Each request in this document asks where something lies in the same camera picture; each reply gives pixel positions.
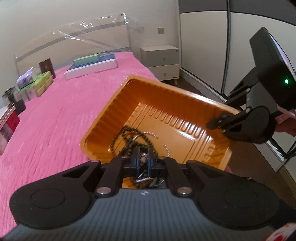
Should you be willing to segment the person's right hand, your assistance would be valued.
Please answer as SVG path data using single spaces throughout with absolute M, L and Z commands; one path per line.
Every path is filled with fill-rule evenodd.
M 281 114 L 275 118 L 276 128 L 278 133 L 288 133 L 291 136 L 296 136 L 296 120 L 287 114 Z

